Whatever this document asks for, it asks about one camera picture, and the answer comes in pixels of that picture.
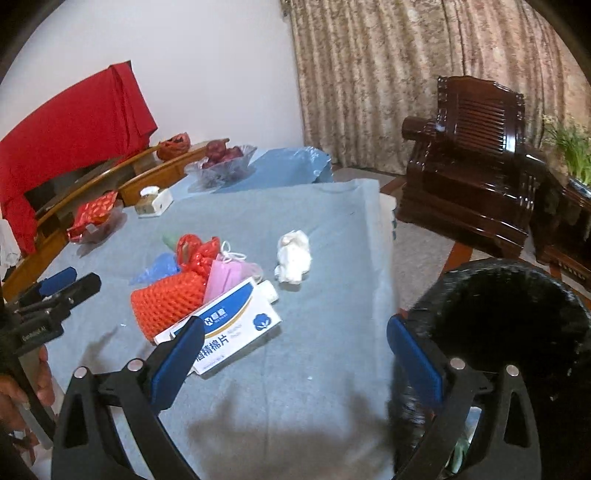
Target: human hand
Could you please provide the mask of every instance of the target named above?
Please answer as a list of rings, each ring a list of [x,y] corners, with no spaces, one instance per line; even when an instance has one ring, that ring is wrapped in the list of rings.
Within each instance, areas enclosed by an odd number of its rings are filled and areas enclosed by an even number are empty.
[[[47,363],[47,348],[39,350],[39,370],[37,372],[37,385],[33,385],[37,398],[44,407],[51,407],[56,400],[51,384],[51,370]],[[0,421],[8,430],[24,430],[25,421],[15,405],[15,402],[28,402],[27,395],[18,386],[17,382],[8,375],[0,375]]]

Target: white plastic bottle cap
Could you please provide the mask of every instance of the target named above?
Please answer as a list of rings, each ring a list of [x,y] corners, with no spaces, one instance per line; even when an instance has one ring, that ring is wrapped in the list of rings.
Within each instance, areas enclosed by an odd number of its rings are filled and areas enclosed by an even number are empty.
[[[269,303],[275,303],[279,300],[279,295],[277,295],[277,291],[270,281],[265,280],[259,283],[257,287],[260,288],[261,293]]]
[[[145,197],[146,195],[157,195],[159,191],[159,187],[155,187],[152,185],[150,187],[144,187],[143,189],[141,189],[139,195],[142,197]]]

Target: trash can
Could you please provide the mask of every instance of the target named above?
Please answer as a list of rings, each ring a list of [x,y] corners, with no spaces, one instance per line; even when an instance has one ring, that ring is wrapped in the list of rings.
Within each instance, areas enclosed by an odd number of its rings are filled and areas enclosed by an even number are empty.
[[[407,327],[474,369],[516,365],[534,409],[542,478],[591,478],[591,316],[565,284],[521,261],[470,262],[422,296]],[[399,468],[432,418],[400,367],[390,413]]]

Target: beige floral curtain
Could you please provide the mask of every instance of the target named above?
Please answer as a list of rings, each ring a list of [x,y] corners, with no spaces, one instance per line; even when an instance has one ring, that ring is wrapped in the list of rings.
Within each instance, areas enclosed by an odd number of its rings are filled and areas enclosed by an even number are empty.
[[[438,75],[496,80],[542,115],[591,125],[591,87],[524,0],[282,0],[291,16],[306,143],[344,166],[404,174],[407,115],[436,111]]]

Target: blue and white box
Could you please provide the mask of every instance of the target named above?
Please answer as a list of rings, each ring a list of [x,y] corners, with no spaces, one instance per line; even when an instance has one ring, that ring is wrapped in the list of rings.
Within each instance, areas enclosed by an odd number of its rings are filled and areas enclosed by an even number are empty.
[[[198,316],[205,324],[205,343],[191,369],[198,375],[215,367],[281,322],[254,280],[248,278],[156,335],[156,344],[172,340],[192,316]]]

